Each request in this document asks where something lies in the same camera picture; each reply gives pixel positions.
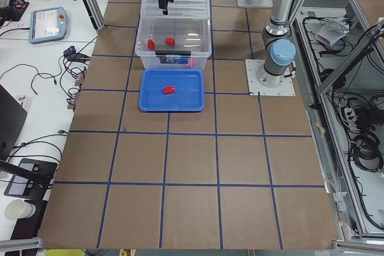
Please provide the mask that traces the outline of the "red block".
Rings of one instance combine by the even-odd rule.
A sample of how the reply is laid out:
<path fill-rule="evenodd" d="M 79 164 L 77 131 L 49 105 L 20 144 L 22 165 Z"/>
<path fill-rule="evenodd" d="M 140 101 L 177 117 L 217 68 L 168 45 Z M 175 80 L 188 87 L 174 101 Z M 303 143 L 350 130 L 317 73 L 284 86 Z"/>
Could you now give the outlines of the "red block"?
<path fill-rule="evenodd" d="M 166 45 L 173 47 L 175 46 L 176 40 L 172 37 L 167 37 L 164 39 L 164 42 L 166 43 Z"/>
<path fill-rule="evenodd" d="M 189 66 L 190 68 L 196 68 L 196 67 L 197 67 L 197 62 L 196 62 L 196 60 L 190 58 L 189 61 L 188 61 L 188 66 Z"/>
<path fill-rule="evenodd" d="M 148 50 L 155 50 L 155 42 L 152 39 L 148 39 L 146 42 Z"/>
<path fill-rule="evenodd" d="M 174 86 L 165 86 L 163 88 L 163 94 L 170 95 L 176 92 L 176 88 Z"/>

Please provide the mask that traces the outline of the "clear plastic storage box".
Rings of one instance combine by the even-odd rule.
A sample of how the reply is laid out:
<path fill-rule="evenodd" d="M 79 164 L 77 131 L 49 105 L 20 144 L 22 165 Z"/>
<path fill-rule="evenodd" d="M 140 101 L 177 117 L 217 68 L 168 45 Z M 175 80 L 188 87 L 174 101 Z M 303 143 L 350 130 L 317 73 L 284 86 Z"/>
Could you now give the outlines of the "clear plastic storage box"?
<path fill-rule="evenodd" d="M 135 54 L 144 69 L 204 70 L 211 56 L 209 19 L 142 17 Z"/>

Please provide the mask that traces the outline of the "blue plastic tray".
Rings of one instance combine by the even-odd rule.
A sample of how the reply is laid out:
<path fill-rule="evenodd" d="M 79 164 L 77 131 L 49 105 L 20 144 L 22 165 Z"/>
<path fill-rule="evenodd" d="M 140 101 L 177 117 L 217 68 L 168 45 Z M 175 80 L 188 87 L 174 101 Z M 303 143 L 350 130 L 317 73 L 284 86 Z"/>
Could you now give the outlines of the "blue plastic tray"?
<path fill-rule="evenodd" d="M 145 112 L 199 112 L 205 107 L 203 72 L 148 69 L 142 74 L 139 108 Z"/>

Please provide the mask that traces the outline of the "teach pendant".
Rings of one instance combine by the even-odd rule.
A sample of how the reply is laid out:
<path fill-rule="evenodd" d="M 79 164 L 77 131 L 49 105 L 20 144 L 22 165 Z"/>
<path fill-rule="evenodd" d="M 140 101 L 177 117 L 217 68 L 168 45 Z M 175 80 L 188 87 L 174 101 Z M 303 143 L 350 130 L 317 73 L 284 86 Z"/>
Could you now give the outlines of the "teach pendant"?
<path fill-rule="evenodd" d="M 31 12 L 29 42 L 45 43 L 64 39 L 67 33 L 67 14 L 63 7 L 53 7 Z"/>

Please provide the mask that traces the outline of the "paper cup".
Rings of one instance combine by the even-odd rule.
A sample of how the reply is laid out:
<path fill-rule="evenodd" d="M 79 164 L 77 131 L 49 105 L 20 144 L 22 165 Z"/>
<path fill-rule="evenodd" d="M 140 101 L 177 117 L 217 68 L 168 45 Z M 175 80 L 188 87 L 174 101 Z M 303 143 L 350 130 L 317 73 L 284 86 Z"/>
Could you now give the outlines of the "paper cup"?
<path fill-rule="evenodd" d="M 4 215 L 9 220 L 30 218 L 35 214 L 36 206 L 21 199 L 13 200 L 5 208 Z"/>

